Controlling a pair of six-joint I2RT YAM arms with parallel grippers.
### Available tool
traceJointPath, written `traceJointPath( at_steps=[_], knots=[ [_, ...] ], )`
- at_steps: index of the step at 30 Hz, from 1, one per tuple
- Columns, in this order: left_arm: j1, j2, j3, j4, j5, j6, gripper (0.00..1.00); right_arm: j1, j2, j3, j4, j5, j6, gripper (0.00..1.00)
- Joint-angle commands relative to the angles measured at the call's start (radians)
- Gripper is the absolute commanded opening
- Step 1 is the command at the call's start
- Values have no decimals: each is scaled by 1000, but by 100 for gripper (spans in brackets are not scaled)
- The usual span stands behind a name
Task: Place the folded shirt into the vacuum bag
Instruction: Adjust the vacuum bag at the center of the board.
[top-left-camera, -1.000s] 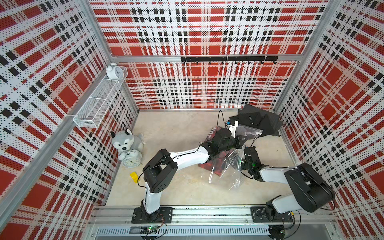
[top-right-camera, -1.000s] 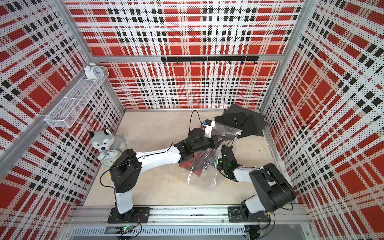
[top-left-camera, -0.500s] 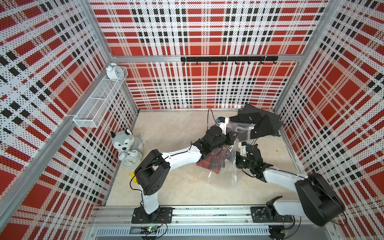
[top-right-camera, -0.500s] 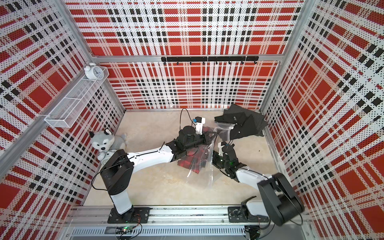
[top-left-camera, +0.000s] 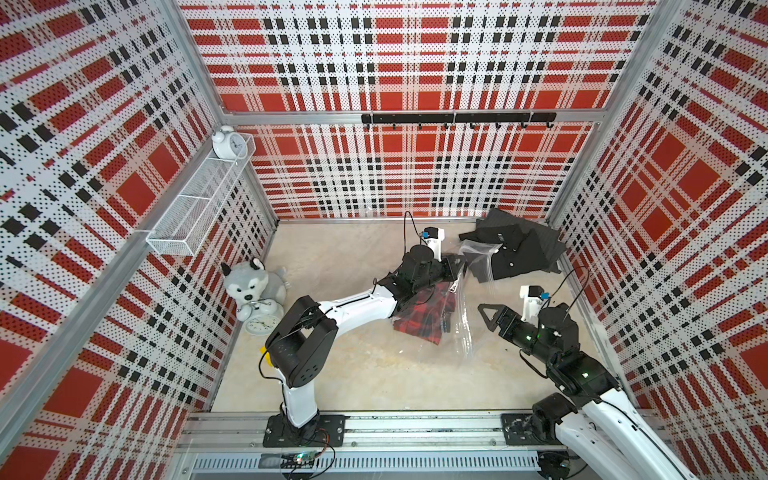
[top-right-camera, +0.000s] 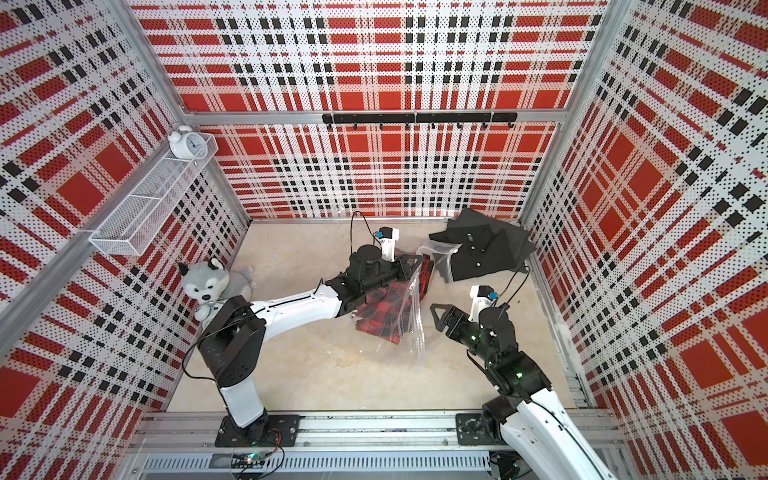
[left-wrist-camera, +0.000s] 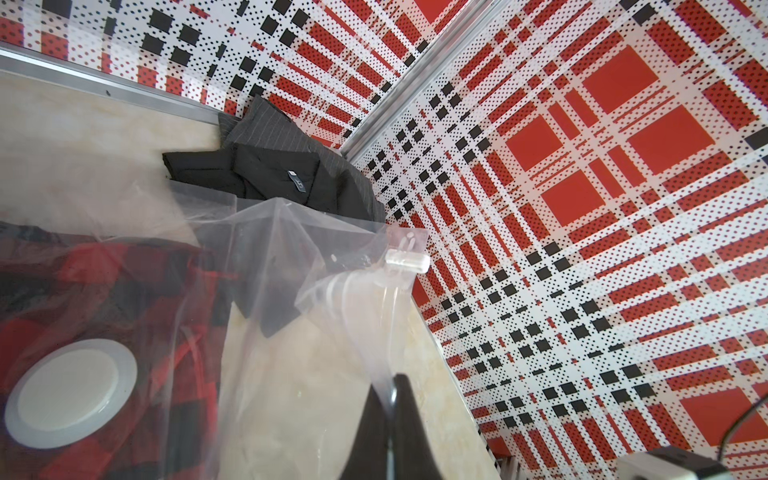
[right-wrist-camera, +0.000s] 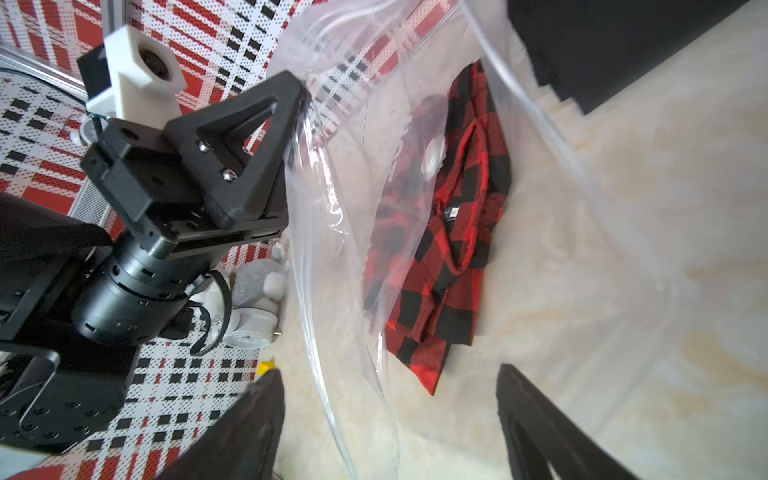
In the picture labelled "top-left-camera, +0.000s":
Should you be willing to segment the red black plaid shirt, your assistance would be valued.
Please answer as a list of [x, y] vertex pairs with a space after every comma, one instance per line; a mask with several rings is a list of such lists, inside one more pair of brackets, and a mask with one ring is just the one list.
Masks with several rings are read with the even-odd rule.
[[451, 331], [451, 319], [456, 305], [456, 283], [438, 283], [420, 291], [414, 303], [393, 320], [393, 328], [397, 332], [439, 345], [442, 337]]

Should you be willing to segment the clear vacuum bag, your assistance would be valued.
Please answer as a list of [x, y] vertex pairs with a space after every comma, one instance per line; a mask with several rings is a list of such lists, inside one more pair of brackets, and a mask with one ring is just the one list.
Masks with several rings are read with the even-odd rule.
[[441, 250], [442, 276], [408, 299], [391, 319], [398, 355], [414, 362], [459, 365], [471, 360], [486, 326], [473, 295], [493, 290], [492, 257], [499, 244], [472, 240], [450, 247], [429, 239]]

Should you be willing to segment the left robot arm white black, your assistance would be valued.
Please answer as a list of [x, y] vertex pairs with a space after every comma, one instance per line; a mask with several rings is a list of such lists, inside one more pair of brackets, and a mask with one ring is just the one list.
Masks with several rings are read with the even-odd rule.
[[439, 257], [420, 244], [406, 251], [397, 269], [362, 293], [324, 302], [308, 295], [297, 299], [267, 338], [262, 353], [281, 386], [280, 419], [296, 430], [317, 423], [314, 379], [337, 337], [371, 322], [393, 320], [415, 322], [417, 332], [436, 339], [442, 320], [426, 311], [448, 296], [464, 268], [462, 257]]

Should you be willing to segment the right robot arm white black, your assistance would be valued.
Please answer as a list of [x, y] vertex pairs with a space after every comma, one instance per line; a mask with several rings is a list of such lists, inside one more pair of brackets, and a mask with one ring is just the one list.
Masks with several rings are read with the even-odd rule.
[[486, 327], [543, 364], [558, 391], [532, 407], [533, 431], [575, 453], [602, 479], [694, 479], [696, 475], [658, 436], [617, 379], [581, 350], [579, 326], [560, 303], [523, 316], [500, 304], [481, 304]]

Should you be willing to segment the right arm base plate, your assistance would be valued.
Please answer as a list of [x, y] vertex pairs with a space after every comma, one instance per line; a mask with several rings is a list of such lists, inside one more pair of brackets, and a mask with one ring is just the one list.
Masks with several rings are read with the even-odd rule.
[[555, 428], [565, 417], [565, 414], [543, 412], [504, 413], [501, 429], [505, 443], [507, 446], [562, 446]]

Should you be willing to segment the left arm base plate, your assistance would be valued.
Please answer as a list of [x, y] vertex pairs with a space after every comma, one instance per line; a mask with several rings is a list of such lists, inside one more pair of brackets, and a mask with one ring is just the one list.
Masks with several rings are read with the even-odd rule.
[[303, 427], [290, 423], [284, 414], [268, 419], [262, 446], [265, 448], [288, 448], [303, 446], [340, 447], [345, 435], [347, 416], [342, 414], [317, 413]]

